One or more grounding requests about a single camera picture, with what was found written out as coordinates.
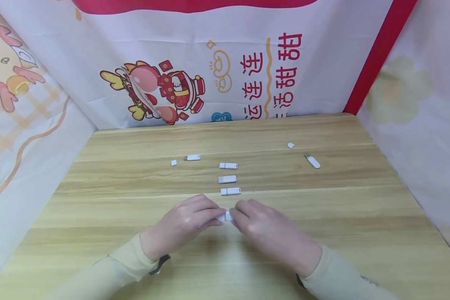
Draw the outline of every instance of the cartoon dragon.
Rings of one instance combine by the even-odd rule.
[[[183,70],[172,70],[170,61],[149,65],[145,61],[125,63],[114,73],[102,70],[100,76],[116,91],[125,89],[132,99],[128,110],[135,120],[143,118],[162,119],[173,125],[178,120],[187,120],[203,107],[200,98],[205,93],[204,79],[198,75],[190,77]]]

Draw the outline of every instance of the wrist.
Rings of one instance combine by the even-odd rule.
[[[139,235],[140,237],[140,246],[142,247],[143,254],[148,257],[151,261],[155,262],[159,260],[161,255],[158,250],[157,241],[153,238],[153,233],[151,230],[142,231]]]
[[[322,247],[311,240],[300,249],[297,259],[293,264],[293,270],[301,278],[310,276],[317,268],[322,259]]]

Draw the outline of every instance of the cartoon character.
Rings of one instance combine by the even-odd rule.
[[[28,85],[44,83],[42,75],[28,69],[37,68],[33,56],[24,50],[22,42],[10,37],[10,30],[0,25],[0,101],[4,110],[15,110],[16,95],[28,92]]]
[[[161,62],[159,67],[162,72],[138,60],[135,64],[125,63],[115,73],[102,70],[100,76],[112,89],[128,92],[134,103],[128,110],[135,120],[161,118],[173,125],[179,119],[188,119],[186,111],[198,113],[203,107],[199,96],[205,94],[203,78],[198,75],[191,78],[182,70],[171,71],[173,66],[168,60]]]

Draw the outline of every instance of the beige sleeve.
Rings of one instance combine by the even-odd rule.
[[[139,235],[117,251],[75,275],[47,299],[105,300],[134,281],[140,281],[158,267],[148,259],[140,246]]]
[[[300,278],[319,300],[398,300],[393,294],[362,277],[357,269],[326,246],[315,271]]]

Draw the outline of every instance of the red stripe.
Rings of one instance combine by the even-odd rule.
[[[165,10],[168,12],[197,13],[227,6],[264,8],[302,7],[317,0],[73,0],[84,13],[113,15],[131,10]]]
[[[363,65],[362,72],[358,76],[350,98],[348,98],[344,113],[354,115],[358,113],[416,3],[417,0],[393,0]]]

